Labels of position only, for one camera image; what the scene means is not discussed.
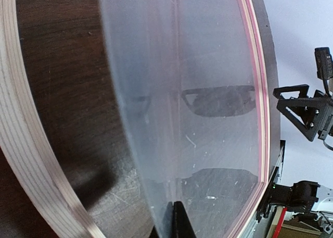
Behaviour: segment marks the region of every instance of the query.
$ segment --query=clear acrylic panel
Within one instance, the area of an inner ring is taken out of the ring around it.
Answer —
[[[263,181],[262,88],[241,1],[101,0],[120,113],[161,237],[174,201],[197,237],[231,234]]]

